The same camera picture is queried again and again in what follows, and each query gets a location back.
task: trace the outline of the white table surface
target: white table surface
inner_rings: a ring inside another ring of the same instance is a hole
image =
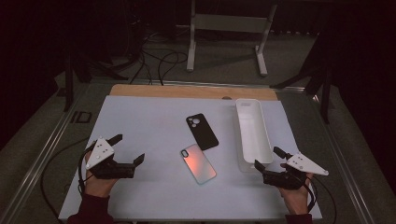
[[[282,104],[261,103],[271,146],[295,154],[298,148]],[[195,182],[180,156],[183,148],[195,143],[185,119],[198,113],[205,115],[219,139],[217,147],[205,151],[217,176],[203,185]],[[109,214],[134,221],[284,218],[288,210],[278,190],[264,185],[259,172],[238,168],[234,113],[234,100],[107,96],[90,143],[122,133],[123,140],[113,146],[115,161],[132,162],[146,153],[134,178],[121,179],[111,191]],[[267,169],[282,171],[281,162],[275,155]],[[75,214],[80,201],[75,175],[59,218]],[[311,214],[321,218],[317,204]]]

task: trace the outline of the metal frame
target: metal frame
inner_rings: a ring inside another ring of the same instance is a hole
[[[191,26],[190,26],[190,47],[187,60],[187,71],[194,70],[195,61],[195,30],[218,30],[218,31],[236,31],[262,34],[262,41],[256,46],[257,63],[260,69],[260,75],[266,77],[268,72],[265,66],[262,51],[270,32],[271,24],[276,12],[277,4],[272,4],[267,18],[254,17],[235,17],[222,15],[208,15],[195,13],[195,0],[191,0]]]

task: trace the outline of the human hand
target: human hand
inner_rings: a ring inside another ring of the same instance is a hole
[[[87,153],[85,161],[90,158],[91,154],[92,152]],[[87,170],[86,176],[85,193],[101,198],[107,198],[110,195],[111,189],[118,181],[118,179],[98,179],[89,170]]]
[[[305,184],[309,186],[310,179],[312,179],[314,175],[306,174],[306,176],[308,178],[305,180]],[[308,191],[304,186],[301,186],[299,189],[278,189],[291,215],[308,213]]]

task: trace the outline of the phone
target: phone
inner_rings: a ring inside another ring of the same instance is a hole
[[[204,184],[216,176],[215,169],[197,144],[186,147],[180,154],[198,184]]]
[[[207,150],[219,145],[218,138],[213,133],[203,114],[189,116],[186,121],[201,150]]]

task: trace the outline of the clear plastic container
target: clear plastic container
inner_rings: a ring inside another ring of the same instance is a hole
[[[273,150],[265,128],[260,101],[237,99],[235,103],[239,168],[242,172],[252,172],[255,170],[255,160],[264,165],[273,162]]]

